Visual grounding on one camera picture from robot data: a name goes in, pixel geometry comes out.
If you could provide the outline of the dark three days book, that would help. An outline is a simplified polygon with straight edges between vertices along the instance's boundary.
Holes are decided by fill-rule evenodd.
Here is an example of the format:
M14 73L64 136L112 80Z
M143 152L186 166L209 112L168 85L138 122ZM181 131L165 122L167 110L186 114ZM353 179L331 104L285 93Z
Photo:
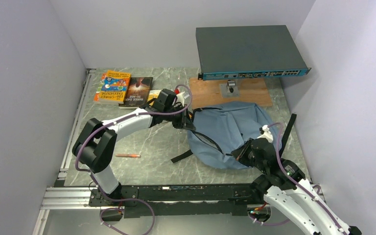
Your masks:
M133 109L144 105L152 88L153 77L131 77L121 109Z

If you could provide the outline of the wooden board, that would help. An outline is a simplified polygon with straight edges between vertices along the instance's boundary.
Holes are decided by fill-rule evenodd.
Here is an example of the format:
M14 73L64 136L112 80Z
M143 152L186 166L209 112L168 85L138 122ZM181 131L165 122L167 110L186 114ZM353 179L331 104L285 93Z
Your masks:
M227 80L199 80L195 77L189 79L193 100L192 108L208 107L212 105L242 101L256 103L262 107L272 106L272 100L268 88L262 78L252 79L231 79L236 82L239 97L223 98L219 84L226 83Z

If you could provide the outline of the yellow teal paperback book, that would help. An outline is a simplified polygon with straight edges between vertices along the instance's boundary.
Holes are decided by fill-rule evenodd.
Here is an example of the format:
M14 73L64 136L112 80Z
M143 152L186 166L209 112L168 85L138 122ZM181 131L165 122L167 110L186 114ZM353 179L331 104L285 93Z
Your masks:
M158 98L161 91L162 90L150 90L145 103L151 103L152 100Z

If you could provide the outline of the metal stand mount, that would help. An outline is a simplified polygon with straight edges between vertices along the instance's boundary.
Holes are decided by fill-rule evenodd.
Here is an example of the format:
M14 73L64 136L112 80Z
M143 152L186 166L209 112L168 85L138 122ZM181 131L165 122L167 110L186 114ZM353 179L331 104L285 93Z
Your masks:
M234 80L227 80L226 83L219 84L223 98L239 97L238 87Z

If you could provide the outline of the orange blue treehouse book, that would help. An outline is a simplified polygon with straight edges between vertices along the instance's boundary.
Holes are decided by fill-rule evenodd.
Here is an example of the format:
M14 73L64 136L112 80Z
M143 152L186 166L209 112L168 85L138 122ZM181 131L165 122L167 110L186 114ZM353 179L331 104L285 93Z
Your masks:
M123 104L131 73L107 70L98 98L102 103Z

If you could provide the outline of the blue student backpack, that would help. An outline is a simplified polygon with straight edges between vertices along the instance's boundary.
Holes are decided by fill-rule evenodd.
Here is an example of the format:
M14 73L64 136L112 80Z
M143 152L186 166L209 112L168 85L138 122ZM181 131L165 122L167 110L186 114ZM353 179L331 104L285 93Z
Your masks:
M190 117L195 131L188 131L189 150L174 157L176 163L191 155L196 156L202 163L218 169L247 169L238 162L231 152L250 139L258 139L259 129L268 125L273 135L272 144L281 156L296 120L292 114L280 141L279 131L269 114L260 106L250 102L233 101L209 107L193 109Z

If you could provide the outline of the orange pen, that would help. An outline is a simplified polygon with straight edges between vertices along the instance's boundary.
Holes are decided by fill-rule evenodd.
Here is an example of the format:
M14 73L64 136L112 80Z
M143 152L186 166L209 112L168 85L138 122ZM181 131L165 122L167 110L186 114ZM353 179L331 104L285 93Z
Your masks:
M115 154L116 157L120 158L140 158L140 154Z

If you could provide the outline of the orange green treehouse book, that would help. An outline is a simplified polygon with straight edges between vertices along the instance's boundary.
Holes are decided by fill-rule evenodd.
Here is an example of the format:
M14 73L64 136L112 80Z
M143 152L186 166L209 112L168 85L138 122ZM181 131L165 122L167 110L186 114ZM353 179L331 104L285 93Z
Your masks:
M93 98L94 103L99 103L99 93L101 92L101 89L104 85L105 77L106 77L106 73L103 73L102 76L101 76L100 82L98 84L98 87L96 89L94 98Z

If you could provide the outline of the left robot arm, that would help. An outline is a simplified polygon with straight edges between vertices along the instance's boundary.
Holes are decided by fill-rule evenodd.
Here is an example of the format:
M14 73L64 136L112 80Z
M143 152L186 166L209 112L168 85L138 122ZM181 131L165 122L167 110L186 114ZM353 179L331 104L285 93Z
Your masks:
M156 98L120 117L100 121L87 121L72 154L75 168L89 174L102 193L102 200L113 206L122 200L122 185L111 169L116 143L137 131L149 129L162 122L170 122L175 129L195 130L186 100L192 97L190 89L180 91L162 89Z

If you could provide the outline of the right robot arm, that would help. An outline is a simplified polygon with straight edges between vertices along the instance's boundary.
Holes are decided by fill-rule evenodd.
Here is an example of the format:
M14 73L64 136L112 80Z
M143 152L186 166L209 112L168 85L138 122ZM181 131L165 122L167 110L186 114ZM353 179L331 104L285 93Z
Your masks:
M259 169L262 175L250 184L256 203L266 202L279 210L306 235L360 235L356 226L340 219L315 189L300 168L280 158L267 139L250 139L231 153L245 166Z

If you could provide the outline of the grey network switch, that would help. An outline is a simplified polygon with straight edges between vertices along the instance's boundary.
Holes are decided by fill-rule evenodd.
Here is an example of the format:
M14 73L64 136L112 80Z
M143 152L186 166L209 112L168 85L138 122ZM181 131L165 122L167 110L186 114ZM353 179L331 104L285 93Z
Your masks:
M311 70L286 25L198 27L199 80L304 76Z

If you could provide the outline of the aluminium side rail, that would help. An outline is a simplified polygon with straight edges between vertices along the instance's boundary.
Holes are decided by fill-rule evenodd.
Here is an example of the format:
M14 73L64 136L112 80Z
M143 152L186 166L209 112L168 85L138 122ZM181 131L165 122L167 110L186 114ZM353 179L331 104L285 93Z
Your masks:
M70 136L69 136L69 141L68 141L65 153L64 153L64 157L63 157L63 160L61 162L61 166L60 166L60 169L59 169L59 172L58 172L58 175L57 175L57 179L55 180L55 183L54 183L55 187L63 187L64 186L64 182L65 182L65 179L67 177L70 162L71 162L71 159L72 159L71 148L73 146L74 135L76 134L77 127L79 126L78 123L81 119L83 103L85 103L86 97L88 96L87 93L88 93L89 87L91 87L92 76L93 76L95 70L96 69L94 69L94 68L86 69L86 78L83 82L82 94L81 94L81 97L80 97L80 100L79 100L79 103L78 103L78 107L77 107L76 112L75 112L75 117L74 117L72 129L71 129L71 132L70 132Z

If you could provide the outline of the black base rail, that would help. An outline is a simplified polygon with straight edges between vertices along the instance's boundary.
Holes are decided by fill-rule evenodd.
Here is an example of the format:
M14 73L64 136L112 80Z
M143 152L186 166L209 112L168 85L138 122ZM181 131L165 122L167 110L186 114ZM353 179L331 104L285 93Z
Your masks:
M127 185L123 186L124 202L109 202L97 189L92 189L89 206L120 206L124 218L165 215L230 214L247 216L248 211L263 205L262 196L252 192L249 184L200 185Z

